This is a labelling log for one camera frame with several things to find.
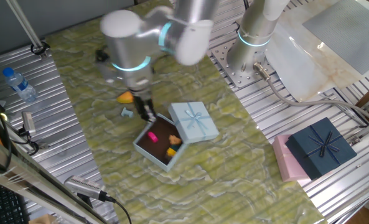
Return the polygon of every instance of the metal mounting plate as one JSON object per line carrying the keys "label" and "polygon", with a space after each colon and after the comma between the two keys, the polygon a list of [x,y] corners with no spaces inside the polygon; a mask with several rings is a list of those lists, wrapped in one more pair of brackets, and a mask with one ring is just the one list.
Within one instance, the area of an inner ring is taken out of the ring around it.
{"label": "metal mounting plate", "polygon": [[[257,72],[243,72],[238,73],[234,72],[227,63],[227,52],[232,47],[232,45],[235,44],[235,40],[229,41],[227,43],[224,43],[218,47],[215,47],[212,49],[212,54],[217,59],[217,62],[222,66],[224,71],[227,72],[227,77],[233,82],[234,85],[236,85],[238,88],[242,88],[244,86],[247,86],[253,82],[259,81],[261,79],[261,76],[258,75]],[[270,66],[270,64],[266,61],[266,63],[263,65],[264,69],[269,73],[272,74],[275,72],[275,70]]]}

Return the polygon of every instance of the ribbon bow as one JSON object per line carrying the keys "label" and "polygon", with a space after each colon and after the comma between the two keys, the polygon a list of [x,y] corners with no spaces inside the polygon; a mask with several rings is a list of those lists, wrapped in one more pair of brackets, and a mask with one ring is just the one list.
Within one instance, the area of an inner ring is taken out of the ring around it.
{"label": "ribbon bow", "polygon": [[196,122],[198,124],[199,128],[201,129],[201,132],[203,134],[203,138],[205,139],[207,137],[207,134],[205,133],[204,129],[207,130],[208,128],[200,120],[210,118],[210,117],[209,116],[202,116],[201,112],[198,112],[198,113],[195,114],[194,110],[191,107],[191,104],[190,103],[187,103],[187,104],[188,104],[191,111],[185,110],[185,113],[189,116],[189,118],[180,119],[177,122],[179,122],[179,121],[191,121],[189,123],[189,125],[187,126],[187,129],[190,129],[191,126]]}
{"label": "ribbon bow", "polygon": [[313,151],[307,153],[305,158],[310,157],[310,156],[314,155],[315,153],[317,153],[319,151],[320,151],[320,157],[323,157],[324,153],[325,153],[325,149],[327,149],[327,152],[334,159],[334,161],[337,162],[339,165],[341,165],[339,160],[333,154],[333,152],[339,152],[340,149],[338,149],[337,147],[335,147],[331,144],[338,141],[342,136],[339,135],[336,138],[333,138],[333,140],[331,140],[331,137],[332,137],[332,131],[331,131],[328,135],[327,140],[324,141],[324,140],[322,140],[322,137],[319,135],[319,133],[317,133],[317,131],[312,126],[310,126],[310,128],[311,128],[311,131],[314,133],[315,136],[317,136],[318,139],[315,139],[312,136],[309,136],[309,139],[311,141],[313,141],[314,143],[316,143],[319,147],[317,149],[314,149]]}

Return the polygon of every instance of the keyboard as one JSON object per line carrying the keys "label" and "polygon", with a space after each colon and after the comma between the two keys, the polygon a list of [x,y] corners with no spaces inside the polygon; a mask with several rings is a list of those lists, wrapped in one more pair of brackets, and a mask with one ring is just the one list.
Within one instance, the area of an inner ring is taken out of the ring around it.
{"label": "keyboard", "polygon": [[0,224],[28,224],[24,198],[0,186]]}

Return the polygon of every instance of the light blue gift box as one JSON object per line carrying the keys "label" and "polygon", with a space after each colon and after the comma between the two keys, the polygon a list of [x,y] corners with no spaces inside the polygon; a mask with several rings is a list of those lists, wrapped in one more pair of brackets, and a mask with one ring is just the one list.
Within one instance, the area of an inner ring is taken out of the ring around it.
{"label": "light blue gift box", "polygon": [[214,139],[219,135],[202,102],[172,103],[169,113],[186,144]]}
{"label": "light blue gift box", "polygon": [[209,117],[209,113],[202,102],[173,103],[169,107],[169,113],[173,121],[161,114],[158,114],[158,117],[176,126],[183,144],[167,165],[138,145],[139,140],[148,132],[153,123],[149,123],[133,142],[133,146],[138,152],[166,172],[170,171],[190,143],[214,139],[219,135],[215,123]]}

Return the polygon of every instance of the white cable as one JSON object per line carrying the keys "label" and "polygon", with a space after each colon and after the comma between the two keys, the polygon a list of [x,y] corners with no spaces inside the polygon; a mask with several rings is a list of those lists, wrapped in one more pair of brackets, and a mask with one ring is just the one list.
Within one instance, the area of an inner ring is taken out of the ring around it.
{"label": "white cable", "polygon": [[339,100],[319,100],[319,101],[311,101],[311,102],[292,102],[287,99],[285,99],[281,94],[278,93],[277,89],[274,87],[274,85],[271,83],[271,80],[267,80],[267,83],[269,84],[271,90],[274,92],[274,94],[283,102],[292,105],[292,106],[312,106],[312,105],[321,105],[321,104],[334,104],[334,105],[340,105],[340,106],[346,106],[351,109],[355,109],[362,115],[366,116],[369,119],[369,113],[365,110],[359,108],[358,106],[351,105],[350,103],[346,103]]}

